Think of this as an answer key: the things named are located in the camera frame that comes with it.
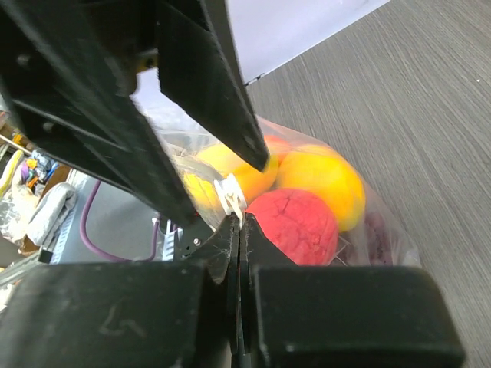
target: plastic wrapper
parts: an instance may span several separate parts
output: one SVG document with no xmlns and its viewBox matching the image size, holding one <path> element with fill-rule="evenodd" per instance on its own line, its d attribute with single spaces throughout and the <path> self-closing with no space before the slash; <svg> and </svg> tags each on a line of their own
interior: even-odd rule
<svg viewBox="0 0 491 368">
<path fill-rule="evenodd" d="M 270 152 L 259 172 L 172 104 L 145 114 L 210 227 L 225 216 L 213 181 L 233 174 L 246 211 L 297 265 L 420 266 L 381 197 L 326 143 L 259 117 Z"/>
</svg>

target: yellow fruit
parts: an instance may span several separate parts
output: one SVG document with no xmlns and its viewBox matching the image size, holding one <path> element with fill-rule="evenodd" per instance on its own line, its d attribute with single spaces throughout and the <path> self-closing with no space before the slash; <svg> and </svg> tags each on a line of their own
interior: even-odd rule
<svg viewBox="0 0 491 368">
<path fill-rule="evenodd" d="M 220 201 L 212 182 L 207 182 L 195 174 L 184 173 L 181 175 L 184 187 L 193 198 L 198 210 L 219 209 Z"/>
<path fill-rule="evenodd" d="M 260 172 L 222 143 L 205 148 L 196 158 L 214 167 L 223 177 L 233 174 L 240 184 L 247 204 L 271 188 L 278 173 L 277 155 L 270 155 L 264 171 Z"/>
<path fill-rule="evenodd" d="M 351 230 L 365 207 L 363 183 L 351 165 L 331 148 L 306 145 L 283 160 L 279 188 L 304 189 L 319 196 L 332 210 L 340 232 Z"/>
</svg>

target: wooden table surface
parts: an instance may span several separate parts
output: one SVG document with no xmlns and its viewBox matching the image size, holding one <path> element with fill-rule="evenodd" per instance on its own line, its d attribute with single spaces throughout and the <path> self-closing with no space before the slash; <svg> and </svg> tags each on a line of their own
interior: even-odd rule
<svg viewBox="0 0 491 368">
<path fill-rule="evenodd" d="M 417 243 L 491 366 L 491 2 L 392 0 L 249 88 L 345 155 Z"/>
</svg>

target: gray table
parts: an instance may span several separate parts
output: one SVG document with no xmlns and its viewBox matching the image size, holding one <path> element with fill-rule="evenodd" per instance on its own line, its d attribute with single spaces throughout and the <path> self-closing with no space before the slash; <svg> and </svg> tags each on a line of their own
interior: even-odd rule
<svg viewBox="0 0 491 368">
<path fill-rule="evenodd" d="M 329 142 L 420 247 L 491 366 L 491 2 L 392 0 L 253 84 L 258 113 Z"/>
</svg>

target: red ball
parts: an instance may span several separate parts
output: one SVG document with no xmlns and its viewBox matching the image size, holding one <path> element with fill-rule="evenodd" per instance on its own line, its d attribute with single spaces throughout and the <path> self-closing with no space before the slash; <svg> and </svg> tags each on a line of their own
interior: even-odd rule
<svg viewBox="0 0 491 368">
<path fill-rule="evenodd" d="M 338 246 L 334 213 L 315 194 L 276 189 L 247 208 L 266 238 L 297 265 L 328 265 Z"/>
</svg>

